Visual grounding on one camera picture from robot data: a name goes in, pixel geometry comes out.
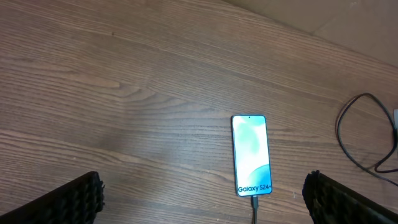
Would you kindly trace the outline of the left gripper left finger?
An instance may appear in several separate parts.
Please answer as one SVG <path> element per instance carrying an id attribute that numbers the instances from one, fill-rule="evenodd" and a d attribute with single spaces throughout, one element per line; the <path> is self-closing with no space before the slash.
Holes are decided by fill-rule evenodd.
<path id="1" fill-rule="evenodd" d="M 103 207 L 104 183 L 91 171 L 1 215 L 1 224 L 93 224 Z"/>

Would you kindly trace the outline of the blue Samsung Galaxy smartphone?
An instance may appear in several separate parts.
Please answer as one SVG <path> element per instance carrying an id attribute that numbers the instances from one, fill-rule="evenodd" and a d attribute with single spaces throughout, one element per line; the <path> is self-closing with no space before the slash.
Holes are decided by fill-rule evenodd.
<path id="1" fill-rule="evenodd" d="M 272 192 L 271 160 L 264 115 L 231 117 L 236 193 L 252 197 Z"/>

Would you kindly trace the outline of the brown cardboard backdrop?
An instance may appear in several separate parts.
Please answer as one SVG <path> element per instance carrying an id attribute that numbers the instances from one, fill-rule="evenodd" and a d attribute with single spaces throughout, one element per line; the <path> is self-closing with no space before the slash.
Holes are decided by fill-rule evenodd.
<path id="1" fill-rule="evenodd" d="M 226 0 L 397 66 L 397 0 Z"/>

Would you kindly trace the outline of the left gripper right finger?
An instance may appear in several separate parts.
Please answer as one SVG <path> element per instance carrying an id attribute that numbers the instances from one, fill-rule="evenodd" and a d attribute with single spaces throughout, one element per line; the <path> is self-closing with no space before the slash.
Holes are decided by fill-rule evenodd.
<path id="1" fill-rule="evenodd" d="M 302 195 L 314 224 L 397 224 L 397 214 L 327 177 L 309 173 Z"/>

